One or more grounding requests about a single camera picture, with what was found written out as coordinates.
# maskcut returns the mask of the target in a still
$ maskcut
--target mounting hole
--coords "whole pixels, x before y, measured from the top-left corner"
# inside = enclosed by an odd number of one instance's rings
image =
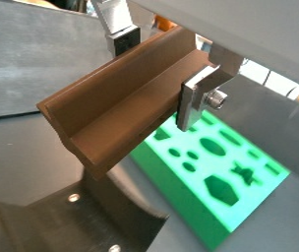
[[[81,196],[78,193],[75,193],[75,194],[72,194],[72,195],[68,197],[68,202],[74,203],[74,202],[79,201],[81,198],[82,198],[82,196]]]
[[[190,158],[198,160],[198,154],[194,153],[193,151],[189,151],[189,152],[187,152],[187,156],[189,156]]]
[[[170,149],[169,149],[169,152],[170,152],[170,154],[171,154],[173,156],[175,156],[177,158],[179,158],[179,157],[182,156],[181,152],[179,152],[177,149],[174,149],[174,148],[170,148]]]
[[[192,172],[196,172],[196,171],[197,171],[194,165],[193,165],[192,163],[189,163],[189,162],[185,162],[185,163],[183,163],[183,167],[185,167],[186,170],[189,170],[189,171],[192,171]]]
[[[119,245],[114,245],[110,249],[110,252],[121,252],[122,251],[122,248]]]

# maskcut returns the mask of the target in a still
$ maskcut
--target oval hole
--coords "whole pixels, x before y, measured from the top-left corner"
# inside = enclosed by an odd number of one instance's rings
[[[185,162],[185,163],[183,163],[183,167],[185,167],[186,170],[189,170],[189,171],[192,171],[192,172],[196,172],[196,171],[197,171],[194,165],[193,165],[192,163],[189,163],[189,162]]]
[[[179,153],[179,151],[177,149],[170,148],[169,152],[173,156],[175,156],[177,158],[179,158],[182,156],[182,154]]]
[[[252,151],[252,150],[249,150],[249,155],[250,155],[250,157],[253,157],[256,159],[261,158],[260,155],[254,151]]]
[[[209,138],[202,138],[200,139],[200,142],[202,144],[202,146],[206,148],[206,150],[209,152],[212,152],[213,154],[218,155],[218,156],[226,156],[226,151],[222,148],[222,146],[214,142],[212,139]]]
[[[241,142],[237,140],[236,137],[233,137],[233,135],[230,135],[226,131],[221,130],[220,134],[222,135],[222,137],[225,137],[225,139],[232,142],[234,145],[237,146],[242,146]]]
[[[189,151],[189,152],[187,152],[187,156],[189,156],[190,158],[198,160],[198,154],[194,153],[193,151]]]

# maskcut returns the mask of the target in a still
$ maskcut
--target metal bracket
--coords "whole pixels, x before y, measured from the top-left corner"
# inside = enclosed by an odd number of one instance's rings
[[[146,251],[169,216],[130,194],[114,174],[81,182],[26,207],[0,203],[0,221],[20,252]]]
[[[95,0],[93,4],[107,33],[110,52],[117,57],[141,43],[141,28],[133,23],[126,0]]]
[[[217,89],[238,74],[244,57],[213,43],[209,59],[216,67],[205,67],[185,82],[179,98],[178,127],[183,131],[201,118],[204,109],[220,109],[228,95]]]

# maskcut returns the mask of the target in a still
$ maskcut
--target gray table surface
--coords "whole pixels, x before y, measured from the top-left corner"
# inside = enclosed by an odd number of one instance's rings
[[[208,251],[129,157],[113,172],[146,204],[171,215],[149,251]],[[27,205],[81,177],[82,164],[42,115],[0,120],[0,202]],[[4,251],[12,247],[0,226]],[[289,176],[217,251],[299,251],[299,176]]]

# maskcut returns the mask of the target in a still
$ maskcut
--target bolt head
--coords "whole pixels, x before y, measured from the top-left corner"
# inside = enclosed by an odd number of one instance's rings
[[[226,99],[228,95],[224,92],[214,90],[209,93],[205,101],[212,108],[220,109],[224,106]]]

